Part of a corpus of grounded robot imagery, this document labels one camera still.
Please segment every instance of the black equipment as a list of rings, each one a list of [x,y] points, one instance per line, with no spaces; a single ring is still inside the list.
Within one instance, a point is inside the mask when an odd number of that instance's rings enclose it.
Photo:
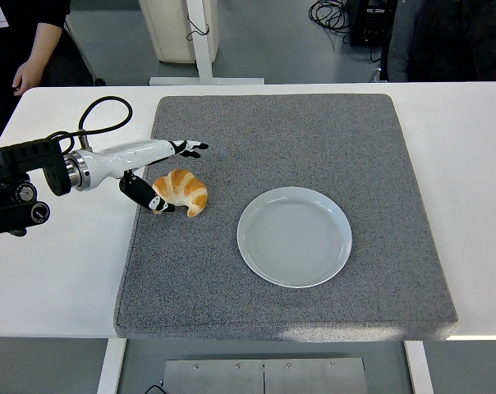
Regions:
[[[347,0],[350,45],[383,45],[393,27],[397,0]]]

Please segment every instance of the black cable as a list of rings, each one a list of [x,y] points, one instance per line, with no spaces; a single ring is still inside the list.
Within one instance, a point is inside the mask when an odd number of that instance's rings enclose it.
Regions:
[[[159,389],[161,392],[163,392],[164,394],[167,394],[162,387],[160,387],[160,386],[158,386],[156,384],[154,384],[152,387],[150,387],[148,390],[146,390],[146,392],[144,394],[148,394],[149,390],[151,390],[152,388],[155,388],[155,387],[157,389]]]
[[[114,126],[104,127],[103,129],[90,130],[90,131],[84,130],[85,119],[89,116],[93,108],[95,108],[100,103],[103,103],[104,101],[118,101],[120,103],[123,103],[127,107],[127,111],[128,111],[126,119],[124,119],[123,121],[121,121],[120,123]],[[73,137],[83,136],[83,135],[103,134],[103,133],[108,133],[109,131],[114,131],[126,125],[130,121],[132,116],[133,116],[133,108],[131,108],[131,105],[124,98],[120,98],[117,96],[104,96],[96,99],[86,108],[86,110],[84,111],[78,122],[78,131],[74,133],[70,133],[67,131],[57,131],[56,133],[52,133],[51,135],[49,135],[48,140],[61,141],[64,139],[69,139],[71,141],[70,145],[67,147],[66,150],[62,152],[62,153],[69,153],[71,152],[73,146],[75,145],[75,141],[73,140]]]
[[[381,60],[381,57],[378,57],[376,60],[374,60],[372,58],[372,46],[370,46],[369,48],[370,48],[370,62],[371,63],[377,63],[377,62],[379,62]]]
[[[193,41],[193,37],[191,37],[191,35],[192,35],[192,34],[194,34],[194,33],[197,33],[198,35],[208,35],[208,34],[209,34],[209,26],[208,26],[208,24],[206,24],[206,31],[204,32],[204,31],[202,31],[201,29],[199,29],[197,26],[195,26],[195,24],[191,21],[191,19],[190,19],[190,16],[189,16],[189,15],[187,16],[187,18],[188,18],[188,20],[190,21],[191,25],[192,25],[193,27],[195,27],[195,28],[196,28],[196,30],[191,31],[191,32],[190,32],[190,33],[186,36],[186,39],[187,39],[188,41]]]
[[[347,7],[343,0],[319,0],[308,10],[308,17],[316,25],[336,34],[347,34]]]

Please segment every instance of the metal panel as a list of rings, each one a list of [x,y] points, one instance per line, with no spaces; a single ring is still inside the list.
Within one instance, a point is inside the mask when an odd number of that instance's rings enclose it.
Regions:
[[[366,394],[363,359],[169,360],[176,394]]]
[[[363,359],[293,359],[264,362],[265,394],[366,394]]]
[[[176,394],[263,394],[262,360],[169,360],[164,388]]]

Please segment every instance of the white stand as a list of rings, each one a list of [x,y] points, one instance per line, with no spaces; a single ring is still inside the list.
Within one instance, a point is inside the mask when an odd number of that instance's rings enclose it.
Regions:
[[[186,0],[191,22],[201,31],[206,31],[202,0]],[[208,35],[193,33],[193,48],[199,70],[199,78],[158,77],[149,78],[149,86],[160,85],[264,85],[264,78],[214,78],[212,61],[209,57]]]

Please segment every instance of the person's hand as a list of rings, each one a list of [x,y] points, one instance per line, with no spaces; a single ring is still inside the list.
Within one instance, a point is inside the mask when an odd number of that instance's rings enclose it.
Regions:
[[[20,97],[27,90],[40,85],[44,68],[45,66],[31,59],[18,67],[15,79],[12,81],[12,87],[16,89],[15,96]]]

